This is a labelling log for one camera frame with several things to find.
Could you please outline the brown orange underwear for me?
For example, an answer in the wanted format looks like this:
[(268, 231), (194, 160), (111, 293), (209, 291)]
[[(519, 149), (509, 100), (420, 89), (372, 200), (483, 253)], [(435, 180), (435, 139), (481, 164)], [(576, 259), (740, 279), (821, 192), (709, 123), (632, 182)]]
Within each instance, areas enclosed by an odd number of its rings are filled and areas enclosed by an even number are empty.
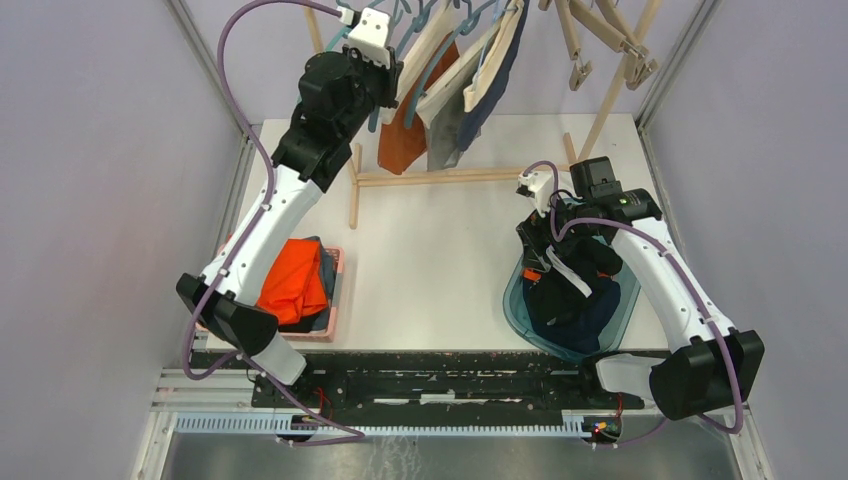
[(403, 56), (395, 109), (382, 109), (377, 164), (394, 174), (403, 174), (426, 152), (425, 127), (411, 106), (413, 94), (425, 69), (457, 26), (451, 1), (437, 1), (426, 24)]

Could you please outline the black white-band underwear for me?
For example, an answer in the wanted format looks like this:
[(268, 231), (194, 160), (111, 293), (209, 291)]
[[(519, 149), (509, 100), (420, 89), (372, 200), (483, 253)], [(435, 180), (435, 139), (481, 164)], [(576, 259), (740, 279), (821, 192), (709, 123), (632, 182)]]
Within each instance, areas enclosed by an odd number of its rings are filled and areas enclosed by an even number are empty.
[(522, 272), (523, 298), (532, 324), (602, 330), (620, 302), (621, 287), (615, 277), (623, 268), (621, 257), (590, 238), (578, 241), (565, 255), (549, 246), (544, 260), (548, 270)]

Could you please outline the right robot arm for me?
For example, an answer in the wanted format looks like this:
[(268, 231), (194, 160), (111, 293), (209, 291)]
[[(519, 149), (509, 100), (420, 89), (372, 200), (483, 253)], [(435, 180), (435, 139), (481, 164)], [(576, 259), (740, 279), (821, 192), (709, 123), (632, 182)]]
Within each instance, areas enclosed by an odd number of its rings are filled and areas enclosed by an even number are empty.
[[(651, 401), (670, 420), (709, 420), (730, 407), (726, 431), (738, 433), (765, 353), (762, 339), (739, 330), (711, 301), (649, 192), (624, 189), (606, 157), (573, 165), (570, 176), (562, 187), (557, 167), (538, 161), (518, 178), (518, 193), (533, 204), (516, 231), (519, 284), (534, 333), (587, 357), (577, 392), (591, 408), (617, 394)], [(623, 274), (653, 307), (666, 357), (602, 349), (601, 333), (624, 300)]]

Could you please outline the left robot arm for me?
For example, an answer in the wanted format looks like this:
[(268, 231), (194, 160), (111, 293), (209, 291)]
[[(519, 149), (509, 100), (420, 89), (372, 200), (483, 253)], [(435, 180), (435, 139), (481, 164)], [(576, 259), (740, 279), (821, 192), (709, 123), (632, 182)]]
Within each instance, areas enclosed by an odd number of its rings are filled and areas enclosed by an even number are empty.
[(258, 299), (295, 227), (351, 157), (353, 137), (374, 111), (395, 105), (402, 69), (392, 47), (348, 43), (311, 57), (289, 128), (266, 164), (266, 186), (219, 256), (176, 285), (192, 320), (274, 378), (278, 396), (293, 407), (312, 399), (315, 382)]

